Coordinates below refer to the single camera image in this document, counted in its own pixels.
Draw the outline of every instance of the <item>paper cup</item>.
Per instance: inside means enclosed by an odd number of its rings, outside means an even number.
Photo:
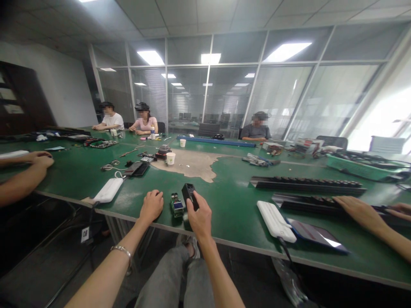
[[[166,156],[167,156],[167,165],[174,165],[174,161],[176,160],[176,154],[175,153],[172,153],[172,152],[170,152],[170,153],[167,153],[166,154]]]

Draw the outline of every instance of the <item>bottle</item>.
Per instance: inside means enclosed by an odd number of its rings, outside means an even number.
[[[155,127],[154,127],[154,125],[151,125],[150,133],[151,133],[151,140],[155,140]]]

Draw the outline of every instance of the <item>glass wall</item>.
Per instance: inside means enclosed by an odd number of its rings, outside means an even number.
[[[145,102],[167,132],[220,126],[227,138],[265,111],[274,138],[338,136],[408,23],[142,39],[93,45],[102,99],[125,122]]]

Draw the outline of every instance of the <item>bracelet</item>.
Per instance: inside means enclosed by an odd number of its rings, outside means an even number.
[[[124,248],[123,246],[113,246],[111,247],[110,251],[112,251],[113,249],[117,249],[119,251],[122,251],[123,253],[125,253],[128,256],[128,268],[131,267],[131,253]]]

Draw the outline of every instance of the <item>shoe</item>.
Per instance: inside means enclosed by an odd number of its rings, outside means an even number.
[[[179,234],[177,237],[176,246],[185,245],[187,243],[190,243],[194,247],[194,255],[191,257],[191,259],[199,259],[200,250],[198,249],[197,238],[195,236]]]

